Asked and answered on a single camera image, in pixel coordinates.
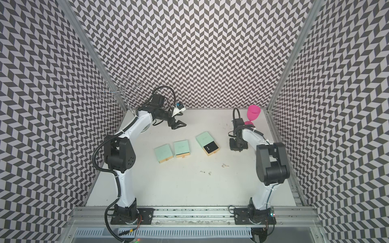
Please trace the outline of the mint green drawer jewelry box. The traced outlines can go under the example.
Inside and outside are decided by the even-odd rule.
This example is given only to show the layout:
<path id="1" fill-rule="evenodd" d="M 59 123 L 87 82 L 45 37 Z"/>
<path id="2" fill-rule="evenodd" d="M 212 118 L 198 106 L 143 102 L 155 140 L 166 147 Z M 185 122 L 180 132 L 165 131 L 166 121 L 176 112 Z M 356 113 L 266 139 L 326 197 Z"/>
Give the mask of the mint green drawer jewelry box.
<path id="1" fill-rule="evenodd" d="M 207 156 L 211 156 L 218 151 L 220 151 L 220 147 L 215 142 L 214 138 L 211 136 L 209 132 L 203 132 L 196 136 L 196 141 L 199 146 L 203 149 Z"/>

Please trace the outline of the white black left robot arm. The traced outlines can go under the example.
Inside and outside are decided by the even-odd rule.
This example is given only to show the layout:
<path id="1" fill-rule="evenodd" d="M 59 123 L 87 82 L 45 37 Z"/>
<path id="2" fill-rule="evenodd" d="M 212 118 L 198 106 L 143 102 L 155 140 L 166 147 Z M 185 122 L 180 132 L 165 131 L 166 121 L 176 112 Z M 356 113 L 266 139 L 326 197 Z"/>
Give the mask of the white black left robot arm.
<path id="1" fill-rule="evenodd" d="M 110 170 L 116 172 L 115 178 L 119 182 L 118 192 L 120 194 L 118 201 L 112 206 L 111 224 L 113 225 L 134 224 L 139 221 L 140 217 L 132 185 L 132 167 L 136 162 L 133 143 L 152 125 L 155 119 L 166 121 L 173 130 L 186 126 L 182 121 L 175 120 L 177 115 L 182 115 L 186 110 L 184 104 L 181 101 L 175 101 L 172 107 L 165 110 L 164 102 L 163 95 L 151 95 L 145 104 L 137 108 L 129 124 L 115 135 L 106 137 L 109 143 L 104 145 L 104 161 Z"/>

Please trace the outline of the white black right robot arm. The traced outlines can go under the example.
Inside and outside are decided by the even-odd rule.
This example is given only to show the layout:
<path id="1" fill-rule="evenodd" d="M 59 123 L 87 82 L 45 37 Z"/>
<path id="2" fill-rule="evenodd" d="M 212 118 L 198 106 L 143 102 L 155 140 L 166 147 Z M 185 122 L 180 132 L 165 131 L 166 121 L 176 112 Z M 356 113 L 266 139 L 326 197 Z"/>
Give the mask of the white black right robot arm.
<path id="1" fill-rule="evenodd" d="M 233 118 L 230 150 L 242 152 L 251 146 L 255 150 L 255 172 L 263 187 L 250 198 L 247 209 L 236 215 L 252 224 L 272 224 L 271 202 L 278 187 L 290 177 L 286 147 L 271 142 L 253 125 L 242 118 Z"/>

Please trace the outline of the mint green middle jewelry box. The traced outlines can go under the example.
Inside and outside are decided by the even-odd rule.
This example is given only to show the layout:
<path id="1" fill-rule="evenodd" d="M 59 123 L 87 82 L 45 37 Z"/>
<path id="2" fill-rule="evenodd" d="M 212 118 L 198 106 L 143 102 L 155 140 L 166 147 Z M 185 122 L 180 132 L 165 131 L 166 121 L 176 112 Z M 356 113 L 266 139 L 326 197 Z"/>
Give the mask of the mint green middle jewelry box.
<path id="1" fill-rule="evenodd" d="M 173 143 L 174 152 L 177 158 L 184 158 L 190 155 L 190 148 L 188 140 L 176 141 Z"/>

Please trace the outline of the silver metal jewelry stand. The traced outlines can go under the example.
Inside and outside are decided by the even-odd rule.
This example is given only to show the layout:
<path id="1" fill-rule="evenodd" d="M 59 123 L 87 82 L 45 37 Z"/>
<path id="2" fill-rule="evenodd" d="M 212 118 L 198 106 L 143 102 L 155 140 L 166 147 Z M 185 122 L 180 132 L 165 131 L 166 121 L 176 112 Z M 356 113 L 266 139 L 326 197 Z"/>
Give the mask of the silver metal jewelry stand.
<path id="1" fill-rule="evenodd" d="M 106 101 L 108 104 L 116 104 L 125 112 L 130 111 L 135 116 L 135 103 L 142 85 L 142 81 L 125 77 L 120 82 L 115 83 L 115 90 L 108 88 L 108 90 L 98 91 L 97 98 L 100 101 Z"/>

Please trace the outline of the pink plastic goblet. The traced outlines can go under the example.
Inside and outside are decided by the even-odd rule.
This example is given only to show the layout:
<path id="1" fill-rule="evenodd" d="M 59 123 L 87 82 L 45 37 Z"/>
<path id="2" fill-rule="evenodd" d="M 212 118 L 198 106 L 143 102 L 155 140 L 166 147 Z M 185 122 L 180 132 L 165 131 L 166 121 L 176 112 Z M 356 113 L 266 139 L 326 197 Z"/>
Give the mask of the pink plastic goblet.
<path id="1" fill-rule="evenodd" d="M 245 121 L 245 125 L 253 125 L 253 121 L 256 120 L 261 113 L 261 108 L 256 105 L 250 105 L 247 110 L 248 121 Z"/>

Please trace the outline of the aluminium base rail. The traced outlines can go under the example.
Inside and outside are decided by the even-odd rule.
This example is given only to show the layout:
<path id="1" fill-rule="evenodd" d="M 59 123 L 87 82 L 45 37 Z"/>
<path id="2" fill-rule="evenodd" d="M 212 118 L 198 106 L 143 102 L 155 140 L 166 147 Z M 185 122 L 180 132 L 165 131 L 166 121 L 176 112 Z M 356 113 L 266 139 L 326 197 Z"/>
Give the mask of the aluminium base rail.
<path id="1" fill-rule="evenodd" d="M 313 207 L 275 206 L 259 216 L 249 216 L 247 208 L 220 207 L 139 207 L 141 225 L 156 227 L 238 227 L 280 226 L 321 227 Z"/>

